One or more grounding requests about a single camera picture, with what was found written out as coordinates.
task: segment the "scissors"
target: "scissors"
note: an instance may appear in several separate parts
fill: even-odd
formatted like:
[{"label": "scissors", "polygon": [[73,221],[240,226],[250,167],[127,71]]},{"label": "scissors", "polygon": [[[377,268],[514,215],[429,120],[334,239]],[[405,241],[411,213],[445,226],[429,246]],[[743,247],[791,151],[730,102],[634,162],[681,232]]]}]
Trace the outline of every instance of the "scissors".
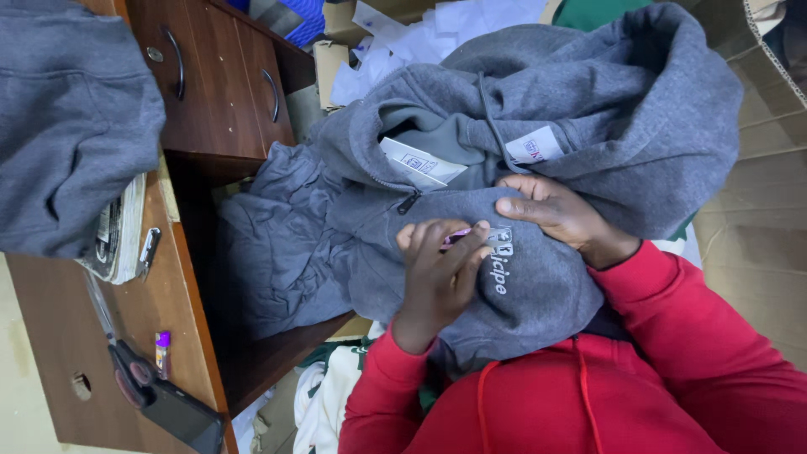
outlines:
[{"label": "scissors", "polygon": [[138,356],[132,349],[115,334],[115,326],[112,324],[109,306],[104,300],[101,288],[95,276],[84,271],[84,278],[87,284],[87,291],[93,301],[95,313],[101,322],[103,332],[109,341],[107,350],[112,358],[112,365],[115,368],[115,382],[120,388],[120,392],[137,409],[143,409],[154,403],[156,395],[149,387],[157,378],[157,372],[146,359]]}]

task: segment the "paper tag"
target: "paper tag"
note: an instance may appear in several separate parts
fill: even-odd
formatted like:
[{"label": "paper tag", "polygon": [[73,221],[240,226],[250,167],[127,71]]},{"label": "paper tag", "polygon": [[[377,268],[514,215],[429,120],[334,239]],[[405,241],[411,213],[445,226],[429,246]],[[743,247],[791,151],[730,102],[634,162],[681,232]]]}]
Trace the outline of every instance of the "paper tag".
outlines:
[{"label": "paper tag", "polygon": [[401,161],[396,161],[392,158],[388,159],[390,160],[390,165],[392,168],[406,175],[409,181],[411,181],[412,184],[414,184],[415,187],[420,191],[431,192],[437,189],[442,189],[446,186],[445,183],[437,181],[428,175],[421,174],[419,171],[412,169],[410,166],[407,166]]},{"label": "paper tag", "polygon": [[405,166],[428,176],[429,179],[437,180],[444,185],[457,178],[457,175],[468,168],[462,164],[443,161],[430,153],[394,141],[389,137],[384,137],[380,146],[391,161],[401,162]]},{"label": "paper tag", "polygon": [[504,146],[516,164],[534,164],[563,156],[563,150],[549,126],[532,131]]}]

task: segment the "black phone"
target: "black phone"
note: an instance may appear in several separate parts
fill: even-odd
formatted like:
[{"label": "black phone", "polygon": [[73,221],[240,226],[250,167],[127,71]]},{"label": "black phone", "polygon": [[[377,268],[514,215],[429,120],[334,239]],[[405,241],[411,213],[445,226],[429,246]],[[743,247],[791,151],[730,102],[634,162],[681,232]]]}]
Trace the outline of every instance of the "black phone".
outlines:
[{"label": "black phone", "polygon": [[151,388],[157,398],[140,410],[146,418],[199,454],[221,452],[224,422],[218,413],[170,381],[157,380]]}]

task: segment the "metal handle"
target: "metal handle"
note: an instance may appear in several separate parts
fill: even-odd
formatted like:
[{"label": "metal handle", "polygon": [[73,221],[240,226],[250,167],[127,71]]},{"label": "metal handle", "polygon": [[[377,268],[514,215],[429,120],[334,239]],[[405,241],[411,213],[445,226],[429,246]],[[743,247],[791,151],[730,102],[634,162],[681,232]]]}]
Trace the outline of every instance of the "metal handle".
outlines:
[{"label": "metal handle", "polygon": [[274,114],[272,115],[272,123],[278,122],[278,109],[280,108],[280,100],[278,99],[278,86],[274,85],[274,79],[269,73],[266,72],[265,69],[261,69],[263,73],[263,78],[268,80],[270,84],[272,84],[272,92],[274,93]]},{"label": "metal handle", "polygon": [[176,88],[176,96],[177,99],[182,101],[185,98],[185,65],[182,64],[182,53],[179,52],[179,44],[177,44],[177,40],[174,39],[174,34],[168,29],[167,26],[163,25],[160,27],[163,34],[168,41],[171,42],[171,45],[174,47],[174,52],[177,53],[177,62],[179,63],[179,82],[177,82]]}]

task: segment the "wooden cabinet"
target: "wooden cabinet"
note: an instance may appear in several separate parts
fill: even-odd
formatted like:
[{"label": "wooden cabinet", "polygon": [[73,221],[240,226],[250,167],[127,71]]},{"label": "wooden cabinet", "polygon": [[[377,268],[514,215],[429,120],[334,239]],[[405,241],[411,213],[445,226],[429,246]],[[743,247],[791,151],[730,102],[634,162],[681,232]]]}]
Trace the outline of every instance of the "wooden cabinet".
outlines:
[{"label": "wooden cabinet", "polygon": [[127,0],[127,6],[165,100],[165,149],[265,158],[275,141],[295,145],[284,92],[290,84],[281,79],[275,49],[293,57],[287,69],[313,74],[308,55],[218,2]]}]

